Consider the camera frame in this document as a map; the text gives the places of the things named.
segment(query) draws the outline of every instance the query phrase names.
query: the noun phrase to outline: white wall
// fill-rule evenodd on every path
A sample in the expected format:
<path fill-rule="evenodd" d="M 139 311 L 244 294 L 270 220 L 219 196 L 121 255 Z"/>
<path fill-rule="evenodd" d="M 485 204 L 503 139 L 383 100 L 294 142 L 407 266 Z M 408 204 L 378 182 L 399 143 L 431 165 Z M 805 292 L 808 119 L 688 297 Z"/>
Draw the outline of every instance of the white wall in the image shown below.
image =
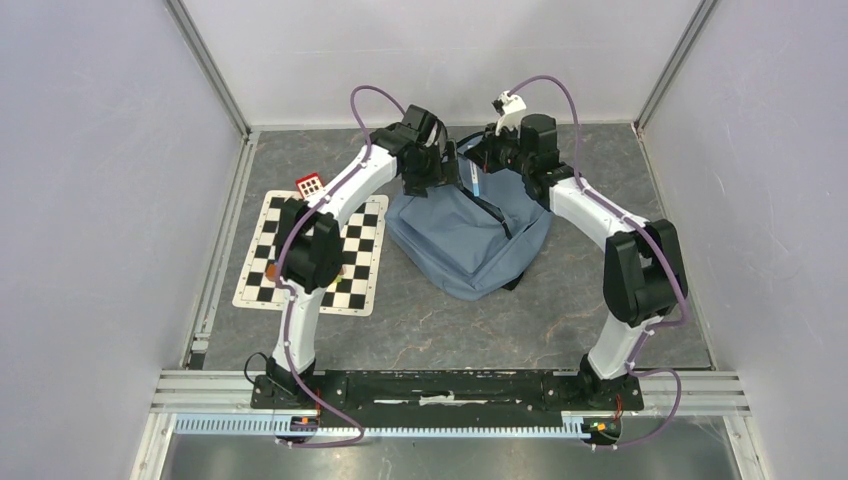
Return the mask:
<path fill-rule="evenodd" d="M 698 0 L 186 0 L 253 125 L 353 126 L 351 89 L 383 87 L 454 124 L 531 75 L 566 82 L 588 122 L 631 121 Z M 552 86 L 530 106 L 569 121 Z M 396 119 L 361 102 L 374 124 Z"/>
<path fill-rule="evenodd" d="M 779 479 L 844 478 L 848 4 L 722 1 L 647 129 Z"/>
<path fill-rule="evenodd" d="M 159 1 L 2 1 L 0 65 L 0 478 L 127 478 L 239 138 Z"/>

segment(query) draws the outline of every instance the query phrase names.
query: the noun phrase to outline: metal bar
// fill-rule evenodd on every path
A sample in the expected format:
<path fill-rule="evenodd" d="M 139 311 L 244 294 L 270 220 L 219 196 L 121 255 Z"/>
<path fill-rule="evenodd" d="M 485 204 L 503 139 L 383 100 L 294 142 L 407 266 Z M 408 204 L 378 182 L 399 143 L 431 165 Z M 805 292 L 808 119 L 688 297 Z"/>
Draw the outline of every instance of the metal bar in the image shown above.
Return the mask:
<path fill-rule="evenodd" d="M 187 435 L 277 435 L 283 437 L 328 437 L 356 435 L 354 428 L 294 427 L 291 414 L 252 413 L 180 414 L 174 433 Z M 589 438 L 582 433 L 582 417 L 563 416 L 558 427 L 466 427 L 466 428 L 366 428 L 366 437 L 390 438 Z"/>
<path fill-rule="evenodd" d="M 261 372 L 249 372 L 253 377 Z M 749 416 L 750 409 L 735 372 L 683 371 L 681 416 Z M 674 402 L 676 384 L 668 376 L 640 380 L 645 410 L 632 416 L 662 417 Z M 164 371 L 153 396 L 152 412 L 261 413 L 250 407 L 253 386 L 242 372 Z M 282 411 L 278 414 L 309 415 L 313 410 Z M 610 416 L 613 412 L 564 412 L 584 417 Z"/>
<path fill-rule="evenodd" d="M 247 120 L 241 113 L 232 92 L 227 88 L 227 83 L 224 81 L 221 71 L 215 65 L 215 61 L 212 60 L 212 55 L 203 42 L 203 37 L 200 36 L 197 26 L 191 19 L 185 3 L 183 3 L 183 0 L 165 0 L 165 5 L 174 17 L 174 21 L 177 23 L 195 59 L 197 59 L 197 63 L 200 64 L 200 69 L 203 70 L 203 74 L 209 80 L 209 83 L 215 90 L 215 94 L 227 111 L 227 115 L 230 117 L 230 121 L 233 122 L 233 126 L 241 132 L 242 136 L 247 137 L 251 131 L 250 124 L 247 123 Z"/>
<path fill-rule="evenodd" d="M 233 180 L 227 194 L 227 203 L 221 216 L 218 235 L 209 259 L 209 269 L 203 281 L 203 290 L 194 313 L 194 329 L 186 341 L 186 350 L 181 360 L 185 365 L 188 356 L 196 351 L 195 340 L 211 333 L 212 324 L 218 309 L 218 300 L 221 295 L 221 286 L 224 282 L 224 274 L 229 262 L 230 250 L 232 249 L 235 229 L 238 225 L 241 206 L 244 201 L 244 193 L 247 182 L 250 179 L 250 171 L 253 166 L 253 158 L 256 154 L 256 144 L 259 140 L 259 132 L 250 134 L 242 146 L 239 161 L 236 165 Z"/>
<path fill-rule="evenodd" d="M 725 417 L 724 426 L 730 437 L 730 446 L 742 480 L 767 480 L 770 478 L 757 448 L 756 426 L 753 418 Z"/>
<path fill-rule="evenodd" d="M 648 96 L 648 101 L 645 103 L 645 106 L 642 107 L 642 111 L 639 112 L 639 116 L 636 118 L 634 125 L 637 131 L 644 130 L 645 126 L 651 120 L 651 116 L 653 116 L 656 111 L 657 105 L 659 105 L 663 96 L 665 96 L 669 85 L 671 85 L 671 82 L 680 70 L 680 66 L 683 64 L 686 56 L 689 55 L 692 45 L 694 45 L 695 41 L 698 39 L 698 35 L 703 30 L 704 25 L 710 18 L 710 14 L 712 14 L 717 3 L 718 0 L 701 0 L 701 3 L 698 4 L 698 8 L 695 9 L 695 13 L 689 20 L 689 24 L 686 25 L 686 30 L 683 31 L 683 35 L 677 42 L 674 52 L 672 52 L 671 57 L 668 59 L 668 62 L 663 68 L 660 78 L 657 79 L 654 89 L 651 90 L 651 94 Z"/>
<path fill-rule="evenodd" d="M 169 413 L 151 413 L 147 416 L 130 480 L 159 479 L 165 466 L 176 421 L 177 416 Z"/>
<path fill-rule="evenodd" d="M 215 283 L 212 287 L 212 298 L 209 303 L 209 308 L 206 313 L 206 316 L 203 319 L 203 328 L 202 331 L 204 333 L 212 333 L 212 324 L 215 321 L 215 314 L 218 311 L 218 300 L 221 298 L 221 287 L 224 285 L 224 274 L 227 271 L 227 265 L 230 261 L 230 251 L 233 248 L 233 239 L 236 236 L 236 227 L 238 226 L 239 216 L 241 215 L 241 206 L 244 203 L 244 195 L 247 191 L 247 183 L 250 180 L 250 171 L 253 167 L 253 157 L 256 155 L 256 144 L 259 141 L 259 133 L 252 133 L 248 139 L 248 154 L 247 154 L 247 162 L 244 166 L 244 171 L 239 178 L 239 183 L 237 184 L 237 188 L 233 193 L 233 208 L 232 213 L 229 216 L 229 222 L 225 225 L 222 225 L 222 230 L 218 232 L 219 237 L 221 235 L 225 236 L 224 245 L 221 251 L 221 255 L 218 257 L 218 268 L 216 269 L 216 278 Z"/>

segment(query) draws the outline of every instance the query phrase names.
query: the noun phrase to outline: orange object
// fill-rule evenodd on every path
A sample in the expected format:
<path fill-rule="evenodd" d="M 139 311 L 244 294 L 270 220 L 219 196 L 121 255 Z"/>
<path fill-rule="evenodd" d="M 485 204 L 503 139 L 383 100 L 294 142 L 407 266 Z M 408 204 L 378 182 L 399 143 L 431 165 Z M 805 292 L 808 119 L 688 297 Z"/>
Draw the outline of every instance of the orange object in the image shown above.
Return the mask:
<path fill-rule="evenodd" d="M 265 278 L 272 282 L 277 281 L 277 265 L 275 263 L 270 263 L 265 267 Z"/>

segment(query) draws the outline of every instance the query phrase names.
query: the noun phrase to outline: red object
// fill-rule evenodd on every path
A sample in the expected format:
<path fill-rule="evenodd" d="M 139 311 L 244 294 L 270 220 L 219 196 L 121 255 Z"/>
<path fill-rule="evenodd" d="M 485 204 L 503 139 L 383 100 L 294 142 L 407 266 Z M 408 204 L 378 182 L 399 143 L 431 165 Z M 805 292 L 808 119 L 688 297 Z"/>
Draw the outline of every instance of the red object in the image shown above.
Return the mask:
<path fill-rule="evenodd" d="M 297 185 L 297 191 L 300 192 L 302 198 L 311 197 L 324 189 L 324 182 L 321 181 L 321 177 L 317 173 L 310 173 L 294 184 Z"/>

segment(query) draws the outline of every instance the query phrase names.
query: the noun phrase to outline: speckled gray floor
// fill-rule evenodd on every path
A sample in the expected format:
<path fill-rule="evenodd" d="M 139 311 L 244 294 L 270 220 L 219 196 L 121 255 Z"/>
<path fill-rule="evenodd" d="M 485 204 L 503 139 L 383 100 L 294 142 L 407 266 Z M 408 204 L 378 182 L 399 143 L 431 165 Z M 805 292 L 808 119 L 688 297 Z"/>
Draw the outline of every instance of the speckled gray floor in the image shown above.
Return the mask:
<path fill-rule="evenodd" d="M 450 129 L 454 138 L 473 131 Z M 563 159 L 570 163 L 570 127 L 560 127 L 559 138 Z M 659 202 L 630 126 L 585 126 L 583 142 L 581 168 L 588 181 L 632 212 L 658 218 Z M 329 181 L 362 144 L 353 130 L 261 134 L 204 369 L 241 369 L 248 355 L 270 353 L 277 340 L 278 312 L 231 303 L 265 192 L 294 190 L 294 181 L 311 172 Z M 396 179 L 378 193 L 392 198 L 399 189 Z M 577 228 L 556 218 L 542 252 L 515 291 L 499 290 L 466 302 L 430 284 L 386 236 L 374 313 L 321 315 L 317 368 L 576 368 L 607 315 L 602 275 L 601 251 Z M 709 366 L 698 325 L 663 330 L 648 342 L 639 364 Z"/>

